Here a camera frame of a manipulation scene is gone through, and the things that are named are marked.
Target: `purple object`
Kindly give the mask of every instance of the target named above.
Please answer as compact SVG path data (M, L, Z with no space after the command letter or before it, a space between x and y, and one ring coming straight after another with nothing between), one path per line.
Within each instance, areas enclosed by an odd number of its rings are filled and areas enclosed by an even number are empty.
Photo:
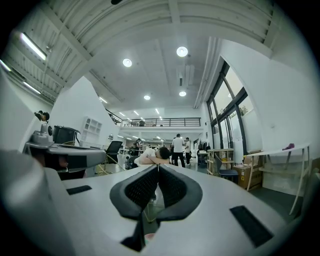
M289 146L287 146L286 148L283 148L282 150L289 150L289 149L293 149L295 147L294 143L290 143Z

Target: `floor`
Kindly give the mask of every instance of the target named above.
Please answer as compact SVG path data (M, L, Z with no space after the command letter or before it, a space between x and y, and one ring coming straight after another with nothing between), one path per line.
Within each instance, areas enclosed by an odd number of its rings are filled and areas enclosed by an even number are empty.
M118 155L118 163L121 167L125 168L126 156ZM117 173L123 171L123 169L117 164L108 164L107 171L111 173ZM198 166L197 159L191 158L190 165L186 166L186 168L190 170L194 170L195 172L207 173L206 166ZM98 167L89 168L86 170L86 177L94 177L97 174L95 172L99 172ZM259 198L267 205L272 207L275 211L277 211L283 219L289 223L291 222L295 216L298 214L296 210L292 215L289 215L292 204L295 200L295 196L290 194L285 194L281 192L277 192L274 190L270 190L264 187L256 188L251 190L250 193L255 197ZM164 200L159 187L157 187L156 191L156 199L154 201L150 201L149 205L145 208L143 214L143 229L144 234L155 233L158 229L158 225L155 221L152 221L157 213L164 209ZM298 202L296 204L296 209L299 209L302 204L302 197L299 197Z

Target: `box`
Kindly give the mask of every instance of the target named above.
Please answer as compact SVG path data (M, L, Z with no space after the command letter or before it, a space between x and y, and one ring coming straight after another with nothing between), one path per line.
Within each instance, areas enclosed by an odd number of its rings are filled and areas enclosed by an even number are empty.
M250 166L243 166L243 165L236 165L232 168L236 170L238 173L238 185L243 188L247 189L249 178L250 178ZM258 170L252 173L250 188L256 187L257 185L262 183L263 172Z

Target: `white cloth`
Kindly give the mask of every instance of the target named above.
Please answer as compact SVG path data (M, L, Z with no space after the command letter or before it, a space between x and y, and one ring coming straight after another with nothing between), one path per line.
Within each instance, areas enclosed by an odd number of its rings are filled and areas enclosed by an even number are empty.
M150 157L155 157L156 156L156 151L152 148L146 148L146 150L139 156L137 157L136 159L134 159L134 163L137 165L137 166L141 166L141 163L140 163L140 160L142 158L146 158L147 156L150 156Z
M185 149L185 152L186 153L190 153L190 141L186 142L185 147L188 147L188 148Z
M184 140L180 137L176 137L173 139L172 144L174 146L174 153L182 153L182 145L185 144Z

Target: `blue chair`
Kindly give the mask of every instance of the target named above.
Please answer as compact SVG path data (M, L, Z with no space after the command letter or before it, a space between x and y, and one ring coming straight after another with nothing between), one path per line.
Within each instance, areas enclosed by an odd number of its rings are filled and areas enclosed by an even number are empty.
M216 162L216 169L218 170L218 173L222 178L232 178L232 181L235 184L238 184L238 172L236 170L222 170L222 160L217 156L217 154L214 154L215 162Z

